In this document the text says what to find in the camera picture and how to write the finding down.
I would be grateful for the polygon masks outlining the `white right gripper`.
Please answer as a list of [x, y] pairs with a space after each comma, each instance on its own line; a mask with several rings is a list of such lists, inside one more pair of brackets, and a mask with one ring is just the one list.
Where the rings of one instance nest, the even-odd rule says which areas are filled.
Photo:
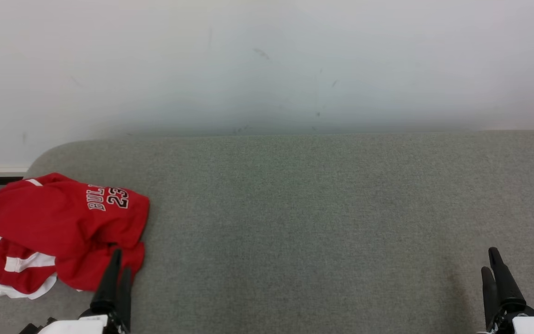
[[488, 256], [491, 268], [481, 269], [485, 330], [477, 334], [534, 334], [534, 309], [527, 306], [498, 248], [490, 247]]

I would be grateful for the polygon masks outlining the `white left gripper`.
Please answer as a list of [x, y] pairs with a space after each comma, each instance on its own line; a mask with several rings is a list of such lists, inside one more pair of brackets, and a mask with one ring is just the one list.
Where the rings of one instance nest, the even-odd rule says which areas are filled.
[[115, 249], [91, 300], [91, 312], [77, 320], [52, 321], [39, 334], [130, 334], [131, 268], [119, 279], [120, 273], [121, 250]]

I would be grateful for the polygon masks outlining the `red shorts with white stripe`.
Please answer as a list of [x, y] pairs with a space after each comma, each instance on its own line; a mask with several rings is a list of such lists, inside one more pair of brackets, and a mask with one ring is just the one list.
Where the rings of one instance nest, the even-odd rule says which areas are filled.
[[0, 284], [22, 294], [36, 292], [52, 275], [76, 290], [94, 291], [119, 246], [95, 245], [83, 254], [54, 257], [0, 240]]

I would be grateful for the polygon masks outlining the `red Bulls 23 jersey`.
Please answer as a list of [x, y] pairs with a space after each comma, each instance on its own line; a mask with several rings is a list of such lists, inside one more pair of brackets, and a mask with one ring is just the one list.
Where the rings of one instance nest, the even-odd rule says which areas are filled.
[[[141, 241], [150, 199], [132, 190], [96, 186], [59, 173], [18, 180], [0, 189], [0, 240], [54, 257], [83, 254], [95, 245], [121, 250], [121, 270], [142, 268]], [[0, 296], [34, 300], [60, 281], [57, 275], [32, 294], [0, 284]]]

